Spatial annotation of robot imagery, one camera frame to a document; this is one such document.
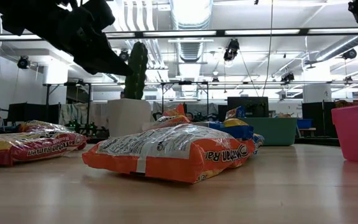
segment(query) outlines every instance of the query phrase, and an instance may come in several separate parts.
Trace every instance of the ceiling duct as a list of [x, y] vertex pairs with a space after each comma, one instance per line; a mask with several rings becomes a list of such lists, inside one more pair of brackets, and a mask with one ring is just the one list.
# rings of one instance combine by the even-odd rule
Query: ceiling duct
[[[213, 0], [170, 0], [173, 28], [175, 30], [208, 29], [211, 21]], [[197, 62], [203, 53], [204, 43], [177, 43], [178, 58], [183, 62]], [[198, 76], [201, 66], [192, 74]]]
[[345, 37], [316, 54], [317, 61], [326, 61], [358, 46], [358, 36]]

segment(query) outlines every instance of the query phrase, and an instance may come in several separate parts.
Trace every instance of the white pot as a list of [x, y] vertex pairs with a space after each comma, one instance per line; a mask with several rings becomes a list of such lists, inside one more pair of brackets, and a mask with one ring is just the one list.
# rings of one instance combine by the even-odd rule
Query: white pot
[[107, 103], [110, 137], [142, 132], [142, 125], [150, 122], [150, 103], [144, 100], [120, 99]]

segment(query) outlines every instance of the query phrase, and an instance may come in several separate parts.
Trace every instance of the blue bin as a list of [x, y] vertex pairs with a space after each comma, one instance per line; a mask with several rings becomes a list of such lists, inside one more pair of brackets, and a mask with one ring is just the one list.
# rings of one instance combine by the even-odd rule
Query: blue bin
[[298, 128], [299, 129], [309, 129], [311, 128], [311, 122], [313, 119], [298, 119]]

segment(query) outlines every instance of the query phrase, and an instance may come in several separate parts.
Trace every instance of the green bin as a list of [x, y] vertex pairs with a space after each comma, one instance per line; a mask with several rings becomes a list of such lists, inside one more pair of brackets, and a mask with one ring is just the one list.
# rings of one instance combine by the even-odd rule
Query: green bin
[[240, 118], [265, 138], [264, 146], [290, 146], [295, 143], [297, 118]]

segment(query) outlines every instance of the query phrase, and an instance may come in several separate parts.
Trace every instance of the cactus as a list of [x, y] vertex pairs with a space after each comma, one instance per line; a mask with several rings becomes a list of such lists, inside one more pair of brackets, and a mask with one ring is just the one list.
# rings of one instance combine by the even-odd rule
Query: cactus
[[125, 79], [125, 98], [141, 100], [147, 70], [147, 48], [141, 42], [136, 42], [129, 56], [128, 66], [134, 73]]

